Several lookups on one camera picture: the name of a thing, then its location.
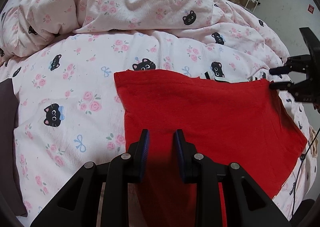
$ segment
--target red cloth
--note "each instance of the red cloth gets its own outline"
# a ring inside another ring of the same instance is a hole
[[[173,133],[221,164],[238,162],[273,198],[307,139],[267,80],[225,83],[165,70],[114,74],[125,107],[126,147],[150,131],[143,183],[137,185],[150,227],[194,226],[196,187],[179,177]]]

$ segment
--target blue bow print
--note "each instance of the blue bow print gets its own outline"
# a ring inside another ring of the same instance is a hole
[[[103,66],[101,68],[101,70],[104,72],[104,77],[109,77],[110,73],[112,73],[112,71],[108,71],[109,68],[107,68],[106,66]]]
[[[80,145],[76,146],[76,149],[80,148],[79,150],[81,153],[84,153],[85,151],[87,151],[87,148],[85,147],[85,145],[82,144],[82,135],[78,135],[77,139],[75,139],[73,141],[80,143]]]
[[[190,68],[188,66],[184,66],[184,69],[182,69],[182,70],[185,71],[183,73],[184,75],[191,77],[191,74],[189,73]]]
[[[58,110],[60,111],[60,120],[64,120],[64,115],[62,114],[63,106],[58,107]]]

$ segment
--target metal screw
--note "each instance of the metal screw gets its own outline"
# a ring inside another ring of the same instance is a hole
[[[121,158],[124,159],[124,160],[129,159],[130,157],[131,157],[131,155],[129,153],[123,153],[121,155]]]
[[[196,153],[196,154],[195,154],[195,159],[198,159],[198,160],[203,159],[203,154]]]
[[[240,168],[240,166],[239,166],[238,163],[232,163],[232,164],[231,164],[231,168],[237,170],[237,169]]]
[[[92,168],[93,165],[94,165],[93,162],[90,161],[90,162],[85,163],[85,164],[84,164],[84,167],[85,167],[86,169],[89,169],[89,168]]]

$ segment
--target pink rose print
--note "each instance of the pink rose print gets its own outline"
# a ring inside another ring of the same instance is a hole
[[[194,55],[194,54],[191,54],[191,60],[193,60],[194,62],[196,62],[196,61],[197,61],[197,56]]]
[[[47,187],[43,187],[43,191],[44,191],[46,194],[48,194],[48,193],[49,193],[49,191],[48,191]]]
[[[170,65],[170,63],[165,62],[165,63],[163,64],[163,68],[166,69],[166,70],[171,70],[171,65]]]
[[[118,103],[120,103],[121,102],[121,99],[120,99],[120,97],[117,95],[117,96],[115,96],[115,102],[118,102]]]
[[[57,146],[55,144],[51,145],[50,146],[50,149],[52,152],[56,151],[57,150]]]
[[[43,87],[46,84],[46,80],[45,79],[41,79],[39,81],[39,86]]]
[[[24,205],[26,206],[27,209],[32,209],[32,205],[28,201],[24,201]]]
[[[80,110],[86,110],[87,109],[87,104],[81,103],[80,104]]]
[[[91,104],[90,104],[90,110],[91,111],[97,112],[100,109],[102,109],[102,106],[98,101],[94,100],[94,101],[91,102]]]
[[[116,142],[117,142],[118,145],[122,145],[122,144],[125,144],[125,139],[124,139],[123,136],[118,135]]]
[[[110,13],[114,14],[117,12],[117,9],[115,7],[110,8]]]
[[[127,45],[122,45],[122,47],[121,47],[121,50],[128,50],[129,49],[129,46],[127,46]]]
[[[33,136],[32,136],[32,134],[31,134],[30,131],[27,131],[27,135],[28,135],[28,138],[30,138],[31,140],[33,140]]]
[[[92,92],[86,91],[83,95],[83,99],[86,101],[91,101],[93,99]]]
[[[235,71],[236,70],[236,66],[234,63],[229,63],[229,65],[231,66],[231,68]]]
[[[22,155],[22,154],[21,154],[21,156],[20,156],[20,162],[21,162],[21,164],[24,164],[24,163],[25,163],[24,155]]]
[[[18,25],[15,24],[14,26],[12,26],[12,30],[13,30],[13,31],[18,31]]]
[[[59,167],[60,166],[64,166],[64,162],[63,162],[63,160],[62,160],[62,158],[60,156],[56,155],[54,157],[54,161],[56,162],[57,166],[59,166]]]
[[[85,18],[85,20],[86,20],[87,22],[91,22],[91,21],[93,20],[93,18],[92,18],[91,16],[87,16],[87,17]]]
[[[109,143],[107,144],[107,149],[114,150],[114,148],[115,148],[114,143],[109,142]]]
[[[101,7],[101,10],[102,11],[107,11],[109,9],[109,6],[107,6],[106,4],[104,4],[102,7]]]
[[[41,177],[40,176],[36,176],[36,183],[38,186],[42,186],[42,181],[41,181]]]

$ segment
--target black cat print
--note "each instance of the black cat print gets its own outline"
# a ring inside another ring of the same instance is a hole
[[[17,70],[13,73],[12,77],[13,77],[13,78],[16,77],[16,76],[18,75],[18,73],[19,73],[20,70],[21,70],[21,67],[20,67],[19,69],[17,69]]]
[[[38,35],[37,32],[32,28],[32,26],[30,25],[29,27],[29,31],[28,31],[29,34],[34,34],[34,35]]]
[[[154,62],[150,61],[149,59],[145,58],[142,59],[142,62],[139,64],[133,64],[132,68],[134,71],[146,71],[146,70],[155,70],[156,65]]]
[[[211,68],[212,68],[212,71],[214,72],[214,75],[216,77],[224,78],[224,74],[222,72],[222,64],[221,63],[213,62],[213,63],[211,63]]]
[[[224,40],[219,33],[213,33],[211,36],[216,40],[216,43],[224,45]]]
[[[195,22],[196,18],[197,18],[196,13],[193,11],[190,11],[190,14],[188,14],[187,16],[184,16],[182,20],[185,25],[190,25]]]
[[[44,109],[45,120],[43,123],[46,126],[58,127],[61,124],[61,121],[64,120],[63,115],[63,106],[59,106],[57,103],[53,103],[50,106]]]
[[[53,71],[55,69],[57,69],[60,66],[59,60],[61,58],[61,54],[56,55],[56,57],[54,57],[54,59],[50,62],[50,70]]]

